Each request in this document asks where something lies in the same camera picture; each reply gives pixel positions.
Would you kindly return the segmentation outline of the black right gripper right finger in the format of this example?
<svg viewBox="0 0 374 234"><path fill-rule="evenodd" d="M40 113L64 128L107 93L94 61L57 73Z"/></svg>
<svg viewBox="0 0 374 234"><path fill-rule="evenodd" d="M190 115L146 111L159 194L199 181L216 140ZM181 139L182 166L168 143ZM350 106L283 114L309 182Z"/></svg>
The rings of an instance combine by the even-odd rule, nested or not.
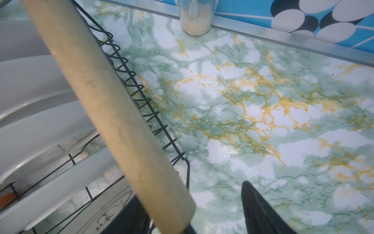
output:
<svg viewBox="0 0 374 234"><path fill-rule="evenodd" d="M249 181L242 184L241 198L249 234L296 234Z"/></svg>

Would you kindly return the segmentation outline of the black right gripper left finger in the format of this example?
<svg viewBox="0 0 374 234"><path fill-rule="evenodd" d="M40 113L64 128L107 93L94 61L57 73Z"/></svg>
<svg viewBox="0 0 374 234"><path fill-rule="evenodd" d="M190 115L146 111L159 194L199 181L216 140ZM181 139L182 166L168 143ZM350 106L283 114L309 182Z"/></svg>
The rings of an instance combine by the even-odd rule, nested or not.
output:
<svg viewBox="0 0 374 234"><path fill-rule="evenodd" d="M102 234L148 234L151 218L134 196Z"/></svg>

